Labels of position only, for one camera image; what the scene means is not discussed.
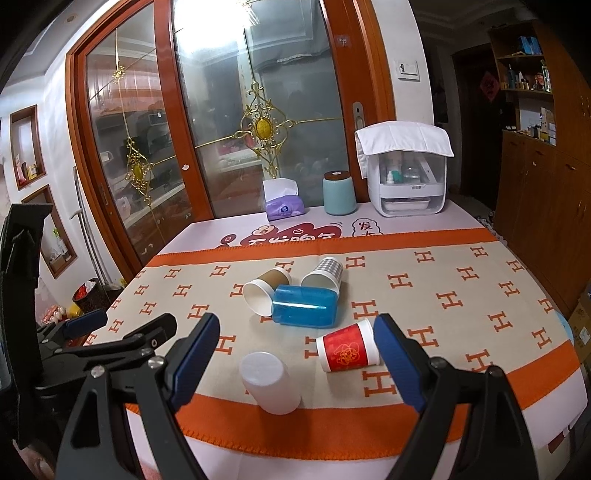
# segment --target paper cup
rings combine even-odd
[[[275,267],[251,280],[242,287],[242,296],[249,308],[261,317],[270,317],[275,289],[290,285],[291,275],[281,267]]]
[[[340,293],[343,265],[335,257],[324,257],[318,266],[301,280],[303,287],[328,288]]]
[[[325,372],[379,364],[374,330],[367,319],[318,337],[316,349],[320,365]]]

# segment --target orange stripe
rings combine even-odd
[[[527,408],[579,368],[569,341],[508,374],[521,408]],[[136,406],[128,406],[138,412]],[[456,409],[448,442],[459,439],[467,406]],[[399,455],[415,425],[404,404],[361,408],[298,408],[270,415],[256,405],[196,394],[177,414],[183,433],[254,455],[304,460],[360,460]]]
[[[196,252],[162,254],[154,257],[147,266],[161,267],[168,265],[174,267],[176,265],[202,265],[221,261],[264,260],[279,257],[292,258],[305,257],[307,255],[347,254],[351,252],[373,252],[400,248],[443,247],[445,245],[467,245],[484,242],[496,242],[496,238],[486,228],[348,236],[306,242],[247,245],[199,250]]]

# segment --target wall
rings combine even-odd
[[[372,0],[372,3],[388,56],[396,119],[432,125],[433,103],[427,60],[410,4],[408,0]],[[399,79],[396,68],[399,61],[416,61],[420,81]]]
[[[43,259],[40,262],[39,270],[43,283],[47,285],[55,300],[65,306],[72,302],[72,295],[76,288],[88,278],[95,276],[78,220],[76,218],[69,220],[70,215],[77,210],[78,202],[74,188],[73,167],[75,163],[67,125],[64,94],[66,54],[80,36],[115,2],[116,0],[106,1],[85,22],[58,54],[45,75],[8,86],[0,95],[0,118],[2,118],[3,126],[0,152],[2,153],[5,185],[10,201],[19,203],[24,197],[49,184],[55,208],[61,217],[72,247],[78,255],[78,258],[57,279],[53,278]],[[19,191],[12,169],[10,135],[8,134],[10,114],[35,104],[38,110],[41,152],[47,175]],[[121,274],[106,249],[92,216],[89,220],[92,232],[99,244],[100,256],[104,260],[109,275],[113,280],[120,279]]]

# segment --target white towel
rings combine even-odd
[[[394,150],[424,152],[453,157],[447,132],[420,122],[389,121],[355,132],[361,178],[368,175],[368,157]]]

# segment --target table runner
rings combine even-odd
[[[299,280],[325,254],[345,266],[338,328],[389,312],[430,356],[474,371],[490,363],[503,367],[522,408],[579,366],[550,302],[485,229],[159,255],[113,304],[109,324],[94,341],[121,338],[165,312],[177,318],[177,335],[186,336],[205,311],[214,312],[221,324],[218,347],[193,401],[177,415],[186,435],[243,452],[299,459],[398,455],[416,415],[403,405],[386,368],[325,374],[313,339],[330,330],[280,326],[252,314],[241,296],[241,286],[267,269],[283,266]],[[245,391],[238,363],[257,350],[288,365],[302,389],[295,412],[269,415]],[[456,413],[449,440],[462,434],[466,410]]]

